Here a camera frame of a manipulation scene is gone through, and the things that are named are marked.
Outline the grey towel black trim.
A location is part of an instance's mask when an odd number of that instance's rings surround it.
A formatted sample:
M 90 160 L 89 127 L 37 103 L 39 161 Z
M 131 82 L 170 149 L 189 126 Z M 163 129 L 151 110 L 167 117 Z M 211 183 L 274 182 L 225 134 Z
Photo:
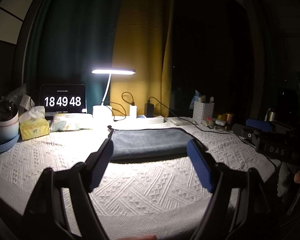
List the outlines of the grey towel black trim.
M 133 163 L 168 160 L 187 156 L 187 143 L 198 142 L 203 150 L 207 148 L 195 136 L 182 128 L 113 130 L 111 139 L 114 163 Z

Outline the yellow tin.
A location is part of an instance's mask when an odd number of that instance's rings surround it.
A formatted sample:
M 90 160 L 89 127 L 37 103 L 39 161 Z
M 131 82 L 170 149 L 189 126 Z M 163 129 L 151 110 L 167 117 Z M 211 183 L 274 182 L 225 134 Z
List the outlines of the yellow tin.
M 231 114 L 231 113 L 224 113 L 224 114 L 218 115 L 217 119 L 221 120 L 221 121 L 225 121 L 227 124 L 231 124 L 232 117 L 233 117 L 233 114 Z

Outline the white earbuds case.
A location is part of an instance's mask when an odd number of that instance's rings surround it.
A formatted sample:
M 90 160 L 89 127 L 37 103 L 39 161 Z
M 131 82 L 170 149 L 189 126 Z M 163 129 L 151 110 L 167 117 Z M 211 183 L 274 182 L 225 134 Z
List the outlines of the white earbuds case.
M 219 126 L 225 126 L 226 122 L 224 120 L 216 119 L 215 124 Z

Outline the colourful small box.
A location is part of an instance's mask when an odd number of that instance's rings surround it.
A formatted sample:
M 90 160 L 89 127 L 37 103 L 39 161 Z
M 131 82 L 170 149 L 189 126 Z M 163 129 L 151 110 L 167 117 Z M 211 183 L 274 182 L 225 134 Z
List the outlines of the colourful small box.
M 213 126 L 214 122 L 213 122 L 212 118 L 205 118 L 202 121 L 202 124 L 205 125 L 205 126 Z

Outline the white textured tablecloth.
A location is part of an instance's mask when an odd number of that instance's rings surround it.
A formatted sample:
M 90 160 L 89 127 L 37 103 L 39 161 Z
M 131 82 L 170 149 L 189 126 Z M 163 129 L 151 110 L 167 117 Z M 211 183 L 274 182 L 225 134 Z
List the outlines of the white textured tablecloth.
M 232 169 L 256 168 L 268 180 L 280 162 L 268 160 L 234 134 L 200 126 L 184 129 L 198 138 L 215 161 Z M 23 214 L 43 169 L 66 170 L 85 161 L 108 135 L 106 128 L 53 132 L 18 142 L 0 154 L 0 198 Z M 200 222 L 210 200 L 188 157 L 139 164 L 108 165 L 90 194 L 110 239 L 156 234 L 158 239 L 185 238 Z

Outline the white perforated basket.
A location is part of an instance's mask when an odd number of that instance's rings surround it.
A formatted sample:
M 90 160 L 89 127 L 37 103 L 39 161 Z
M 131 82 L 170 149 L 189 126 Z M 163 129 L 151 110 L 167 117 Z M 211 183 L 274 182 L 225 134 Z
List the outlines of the white perforated basket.
M 197 122 L 202 122 L 207 118 L 212 118 L 214 103 L 194 102 L 193 119 Z

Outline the white flat package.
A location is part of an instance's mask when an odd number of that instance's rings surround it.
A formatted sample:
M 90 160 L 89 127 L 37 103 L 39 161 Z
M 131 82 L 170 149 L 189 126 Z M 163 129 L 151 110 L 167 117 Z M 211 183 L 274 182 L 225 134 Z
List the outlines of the white flat package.
M 173 123 L 176 126 L 183 126 L 183 125 L 196 125 L 197 123 L 189 117 L 171 117 L 169 119 L 171 123 Z

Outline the blue white cup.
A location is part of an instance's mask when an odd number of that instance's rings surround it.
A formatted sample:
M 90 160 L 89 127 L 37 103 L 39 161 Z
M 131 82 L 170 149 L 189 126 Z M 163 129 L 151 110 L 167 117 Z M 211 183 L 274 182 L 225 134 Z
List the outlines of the blue white cup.
M 12 148 L 19 140 L 18 106 L 11 100 L 0 101 L 0 153 Z

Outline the yellow tissue box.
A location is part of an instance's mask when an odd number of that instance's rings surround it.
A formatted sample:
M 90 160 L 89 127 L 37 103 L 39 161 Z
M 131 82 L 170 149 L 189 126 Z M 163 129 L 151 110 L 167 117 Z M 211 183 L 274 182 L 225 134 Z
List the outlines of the yellow tissue box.
M 35 106 L 19 116 L 19 127 L 23 141 L 50 134 L 49 123 L 45 119 L 44 106 Z

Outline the white power strip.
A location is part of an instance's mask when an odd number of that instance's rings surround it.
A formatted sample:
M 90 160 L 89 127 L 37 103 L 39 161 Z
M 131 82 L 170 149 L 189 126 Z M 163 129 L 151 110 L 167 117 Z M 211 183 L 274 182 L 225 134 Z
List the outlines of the white power strip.
M 165 122 L 165 118 L 161 115 L 155 117 L 138 115 L 137 118 L 132 118 L 131 116 L 115 116 L 114 120 L 131 124 L 162 124 Z

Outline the tablet clock display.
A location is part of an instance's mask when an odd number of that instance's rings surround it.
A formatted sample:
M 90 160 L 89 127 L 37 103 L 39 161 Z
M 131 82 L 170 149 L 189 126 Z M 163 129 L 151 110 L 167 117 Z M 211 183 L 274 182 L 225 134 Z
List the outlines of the tablet clock display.
M 87 113 L 84 84 L 42 85 L 39 105 L 45 108 L 45 117 L 52 119 L 56 113 Z

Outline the white desk lamp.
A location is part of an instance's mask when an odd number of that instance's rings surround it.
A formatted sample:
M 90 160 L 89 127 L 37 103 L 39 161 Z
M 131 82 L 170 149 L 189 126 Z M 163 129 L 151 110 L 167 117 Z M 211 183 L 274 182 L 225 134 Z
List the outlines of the white desk lamp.
M 124 67 L 96 67 L 92 70 L 92 73 L 95 75 L 108 76 L 108 81 L 102 100 L 99 105 L 93 106 L 93 120 L 95 124 L 108 124 L 111 122 L 111 120 L 115 122 L 117 119 L 115 117 L 112 105 L 116 105 L 116 103 L 112 103 L 110 101 L 110 85 L 112 77 L 114 75 L 134 75 L 136 70 Z

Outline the white charger adapter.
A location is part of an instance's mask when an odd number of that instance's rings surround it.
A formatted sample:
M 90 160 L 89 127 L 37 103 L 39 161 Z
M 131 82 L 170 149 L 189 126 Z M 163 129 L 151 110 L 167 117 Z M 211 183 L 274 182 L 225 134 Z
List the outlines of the white charger adapter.
M 136 119 L 138 116 L 138 107 L 135 104 L 129 106 L 129 117 Z

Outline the yellow curtain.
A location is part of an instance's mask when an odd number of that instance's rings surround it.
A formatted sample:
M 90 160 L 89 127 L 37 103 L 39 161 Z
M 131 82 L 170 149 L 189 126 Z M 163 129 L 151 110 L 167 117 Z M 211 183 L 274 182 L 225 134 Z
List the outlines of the yellow curtain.
M 130 77 L 115 75 L 110 100 L 123 103 L 121 94 L 130 92 L 145 111 L 150 100 L 154 113 L 167 117 L 172 78 L 173 0 L 121 0 L 117 19 L 113 66 L 136 70 Z

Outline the dark green curtain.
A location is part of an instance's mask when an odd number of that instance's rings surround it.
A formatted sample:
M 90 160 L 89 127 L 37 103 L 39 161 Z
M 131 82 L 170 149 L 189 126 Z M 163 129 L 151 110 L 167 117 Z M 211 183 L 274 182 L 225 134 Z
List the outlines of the dark green curtain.
M 112 64 L 121 0 L 39 0 L 26 47 L 24 82 L 39 100 L 42 85 L 84 84 L 87 110 L 102 101 Z

